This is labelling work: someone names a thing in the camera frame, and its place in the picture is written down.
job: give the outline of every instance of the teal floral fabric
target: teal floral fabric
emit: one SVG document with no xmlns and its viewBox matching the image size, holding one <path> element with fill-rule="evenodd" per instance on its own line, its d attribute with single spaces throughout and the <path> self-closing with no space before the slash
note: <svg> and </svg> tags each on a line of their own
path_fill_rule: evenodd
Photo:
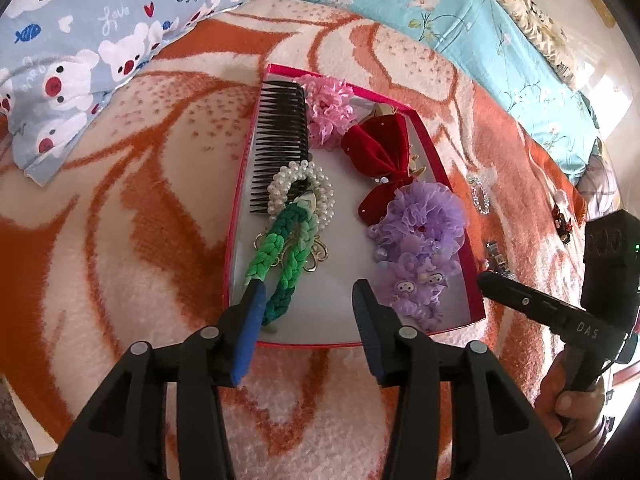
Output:
<svg viewBox="0 0 640 480">
<path fill-rule="evenodd" d="M 597 130 L 496 0 L 306 0 L 356 12 L 450 59 L 518 120 L 575 183 Z"/>
</svg>

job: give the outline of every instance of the pearl bracelet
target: pearl bracelet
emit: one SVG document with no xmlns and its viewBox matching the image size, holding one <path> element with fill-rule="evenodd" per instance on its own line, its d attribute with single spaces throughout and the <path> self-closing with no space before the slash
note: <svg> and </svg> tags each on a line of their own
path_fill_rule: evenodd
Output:
<svg viewBox="0 0 640 480">
<path fill-rule="evenodd" d="M 269 203 L 267 213 L 269 219 L 274 222 L 276 216 L 287 205 L 287 193 L 291 185 L 297 180 L 305 180 L 316 196 L 317 206 L 315 214 L 318 216 L 318 230 L 321 231 L 329 225 L 334 216 L 335 200 L 334 190 L 331 189 L 329 178 L 322 172 L 322 168 L 315 163 L 302 160 L 300 163 L 291 161 L 289 167 L 282 166 L 280 172 L 274 175 L 273 181 L 267 187 Z"/>
</svg>

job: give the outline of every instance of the green braided hair tie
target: green braided hair tie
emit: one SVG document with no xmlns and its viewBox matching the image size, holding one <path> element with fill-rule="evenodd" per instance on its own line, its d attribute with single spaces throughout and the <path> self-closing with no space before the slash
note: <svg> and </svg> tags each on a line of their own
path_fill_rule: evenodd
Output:
<svg viewBox="0 0 640 480">
<path fill-rule="evenodd" d="M 262 318 L 263 325 L 278 319 L 289 308 L 291 297 L 296 290 L 296 283 L 318 232 L 318 215 L 315 209 L 316 198 L 312 191 L 306 192 L 294 202 L 287 204 L 276 217 L 244 275 L 244 286 L 254 278 L 263 282 L 271 266 L 278 260 L 287 239 L 290 236 L 294 237 L 284 261 L 278 286 L 267 302 Z"/>
</svg>

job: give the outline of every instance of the pillow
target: pillow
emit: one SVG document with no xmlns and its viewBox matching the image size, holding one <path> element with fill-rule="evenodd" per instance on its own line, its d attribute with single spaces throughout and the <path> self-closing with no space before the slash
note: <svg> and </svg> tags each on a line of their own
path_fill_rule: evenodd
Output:
<svg viewBox="0 0 640 480">
<path fill-rule="evenodd" d="M 587 203 L 588 221 L 623 207 L 616 172 L 613 170 L 607 147 L 598 139 L 593 151 L 587 170 L 576 186 Z"/>
<path fill-rule="evenodd" d="M 0 111 L 38 184 L 113 91 L 200 20 L 247 0 L 12 0 L 0 16 Z"/>
<path fill-rule="evenodd" d="M 518 28 L 535 46 L 551 67 L 560 81 L 572 91 L 578 89 L 575 74 L 577 61 L 567 45 L 568 39 L 562 27 L 533 0 L 497 0 L 507 11 Z"/>
</svg>

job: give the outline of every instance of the finger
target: finger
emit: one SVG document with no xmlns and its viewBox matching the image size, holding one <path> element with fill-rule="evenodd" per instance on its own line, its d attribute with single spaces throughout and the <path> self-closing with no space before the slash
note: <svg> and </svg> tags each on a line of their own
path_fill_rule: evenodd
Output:
<svg viewBox="0 0 640 480">
<path fill-rule="evenodd" d="M 549 371 L 540 383 L 540 394 L 550 394 L 554 398 L 564 389 L 564 383 L 566 382 L 566 372 L 562 366 L 562 354 L 560 352 Z"/>
<path fill-rule="evenodd" d="M 558 400 L 558 393 L 550 392 L 548 389 L 540 391 L 539 396 L 533 403 L 533 408 L 539 415 L 550 413 L 555 415 L 556 413 L 556 401 Z"/>
<path fill-rule="evenodd" d="M 565 392 L 558 397 L 556 413 L 578 420 L 596 420 L 604 407 L 604 381 L 598 380 L 593 392 Z"/>
<path fill-rule="evenodd" d="M 551 436 L 551 438 L 555 438 L 562 433 L 562 423 L 554 413 L 537 413 L 540 422 L 542 422 L 542 425 L 545 427 L 546 432 Z"/>
</svg>

